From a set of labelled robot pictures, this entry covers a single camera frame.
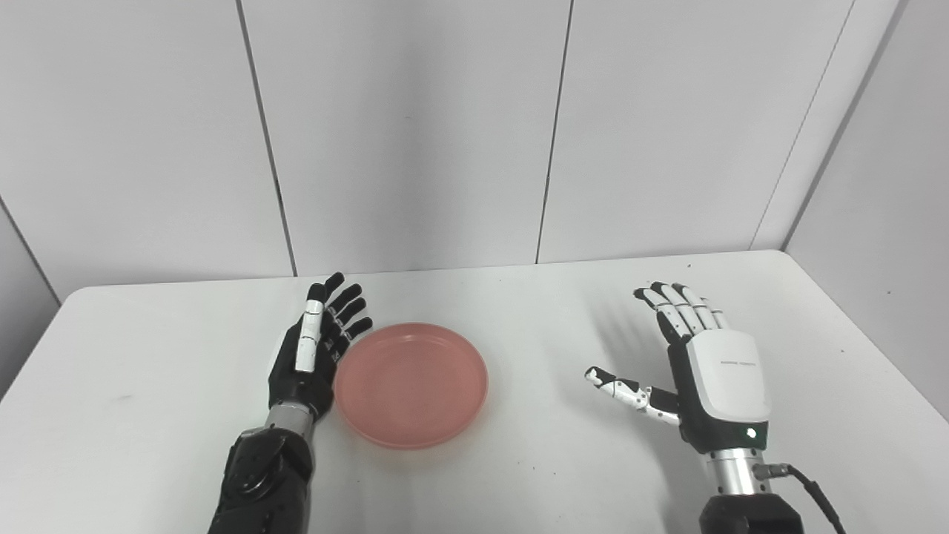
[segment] robotic hand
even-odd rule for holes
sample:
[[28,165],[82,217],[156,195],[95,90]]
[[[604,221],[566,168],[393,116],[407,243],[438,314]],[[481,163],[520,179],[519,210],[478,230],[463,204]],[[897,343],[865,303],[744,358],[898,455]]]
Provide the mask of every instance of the robotic hand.
[[754,339],[731,330],[720,310],[686,286],[656,282],[634,295],[656,311],[678,394],[641,387],[598,367],[587,370],[586,379],[645,415],[678,426],[682,439],[704,455],[718,494],[702,511],[701,532],[803,533],[800,516],[769,483],[790,474],[842,533],[816,483],[788,464],[765,464],[771,401]]
[[270,413],[264,427],[243,432],[231,447],[210,534],[300,534],[307,529],[310,434],[333,404],[336,363],[372,328],[359,284],[326,305],[344,282],[336,273],[313,284],[307,306],[284,335],[270,371]]

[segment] metal connector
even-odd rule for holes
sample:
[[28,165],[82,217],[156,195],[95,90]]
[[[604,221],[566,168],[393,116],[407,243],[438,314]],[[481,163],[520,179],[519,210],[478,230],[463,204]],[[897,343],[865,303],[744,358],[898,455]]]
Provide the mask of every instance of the metal connector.
[[789,467],[791,467],[789,464],[758,464],[752,467],[752,473],[758,480],[782,478],[791,474]]

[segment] pink plate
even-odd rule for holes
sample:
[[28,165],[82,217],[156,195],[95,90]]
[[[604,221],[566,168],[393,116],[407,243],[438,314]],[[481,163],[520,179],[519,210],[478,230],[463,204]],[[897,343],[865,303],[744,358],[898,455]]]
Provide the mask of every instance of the pink plate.
[[426,448],[459,435],[488,394],[488,370],[467,339],[440,326],[375,331],[341,360],[336,403],[369,441]]

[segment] black forearm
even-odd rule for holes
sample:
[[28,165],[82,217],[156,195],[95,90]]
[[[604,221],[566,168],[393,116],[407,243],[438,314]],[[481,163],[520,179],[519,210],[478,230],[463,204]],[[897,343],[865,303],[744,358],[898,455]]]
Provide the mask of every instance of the black forearm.
[[312,473],[312,453],[302,435],[270,424],[241,435],[228,455],[209,533],[303,533]]

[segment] black cable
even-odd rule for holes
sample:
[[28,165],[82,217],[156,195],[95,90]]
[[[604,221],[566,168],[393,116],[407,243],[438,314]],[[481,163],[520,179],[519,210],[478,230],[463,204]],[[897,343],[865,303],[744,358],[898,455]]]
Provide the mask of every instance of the black cable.
[[830,505],[830,501],[827,495],[824,495],[824,491],[821,490],[821,487],[818,486],[816,482],[804,476],[804,473],[798,470],[797,467],[790,464],[785,465],[787,466],[788,473],[804,485],[804,490],[810,494],[810,497],[817,503],[817,506],[824,512],[824,515],[827,516],[828,521],[833,525],[833,529],[837,534],[847,534],[844,531],[844,526],[840,523],[840,516],[837,515],[837,511]]

